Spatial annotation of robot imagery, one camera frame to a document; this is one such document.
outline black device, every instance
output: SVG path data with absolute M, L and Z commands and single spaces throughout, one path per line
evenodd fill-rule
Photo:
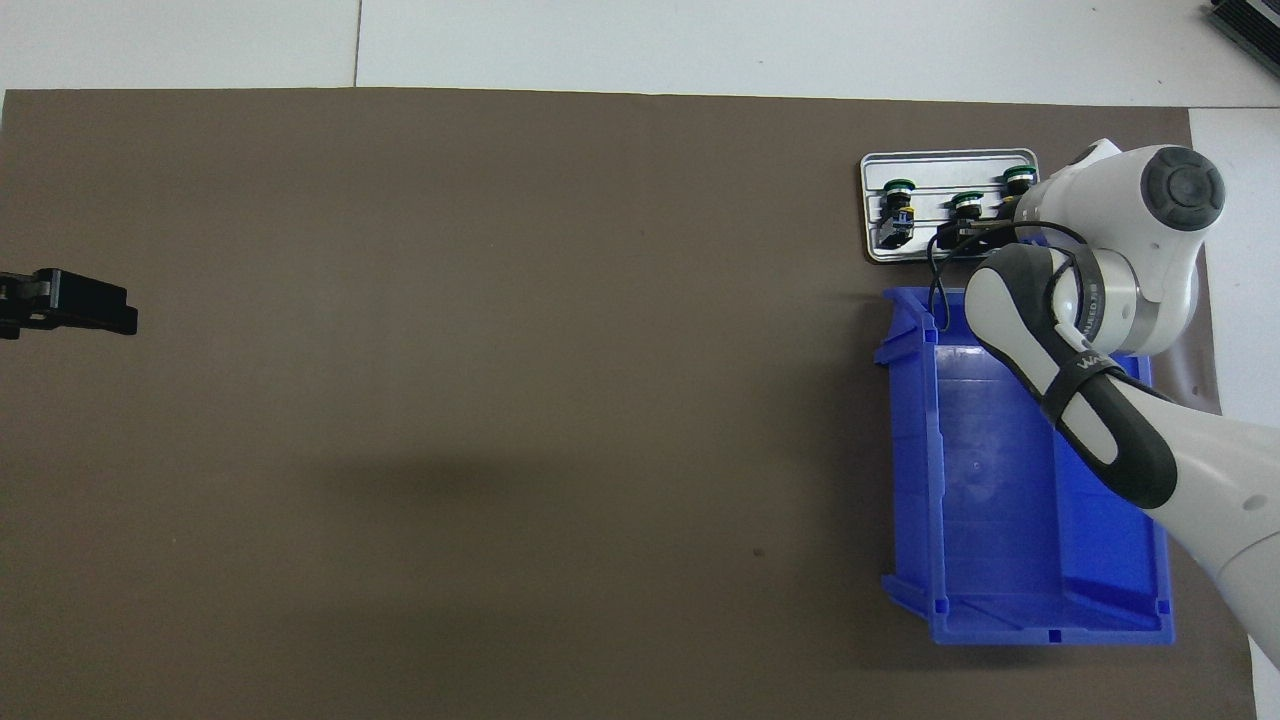
M 1280 0 L 1213 0 L 1208 22 L 1280 76 Z
M 884 183 L 884 204 L 879 223 L 876 224 L 877 247 L 896 250 L 911 241 L 915 232 L 915 209 L 911 192 L 915 183 L 906 178 Z
M 90 328 L 137 334 L 138 311 L 125 304 L 123 287 L 44 268 L 31 275 L 0 273 L 0 340 L 18 340 L 23 328 Z

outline brown table surface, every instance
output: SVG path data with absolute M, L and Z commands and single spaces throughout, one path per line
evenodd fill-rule
M 1249 717 L 1180 548 L 1172 647 L 937 647 L 879 588 L 925 275 L 864 260 L 858 160 L 1103 136 L 1187 113 L 12 91 L 3 269 L 141 333 L 0 346 L 0 712 Z

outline blue plastic bin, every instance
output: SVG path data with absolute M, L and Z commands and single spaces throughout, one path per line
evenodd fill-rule
M 882 584 L 945 644 L 1174 642 L 1162 528 L 1108 491 L 948 292 L 940 332 L 925 288 L 884 292 L 896 571 Z M 1116 357 L 1151 380 L 1147 357 Z

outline white wall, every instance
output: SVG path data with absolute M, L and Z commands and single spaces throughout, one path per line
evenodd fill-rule
M 0 91 L 431 86 L 1280 108 L 1196 0 L 0 0 Z M 357 73 L 358 35 L 358 73 Z M 0 97 L 3 108 L 3 97 Z M 1222 168 L 1208 249 L 1228 415 L 1280 425 L 1280 110 L 1192 113 Z M 1261 717 L 1280 674 L 1256 664 Z
M 365 0 L 360 85 L 1280 105 L 1171 0 Z

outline silver tray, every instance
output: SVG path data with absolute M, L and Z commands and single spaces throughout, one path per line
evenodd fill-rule
M 938 225 L 951 219 L 947 204 L 957 192 L 982 192 L 982 217 L 993 217 L 1005 193 L 1004 173 L 1012 165 L 1036 165 L 1036 154 L 1024 147 L 1005 150 L 927 150 L 918 152 L 872 152 L 859 163 L 863 195 L 863 242 L 873 263 L 924 260 L 924 246 Z M 874 227 L 881 219 L 884 183 L 906 178 L 915 183 L 911 208 L 915 232 L 896 250 L 876 247 Z

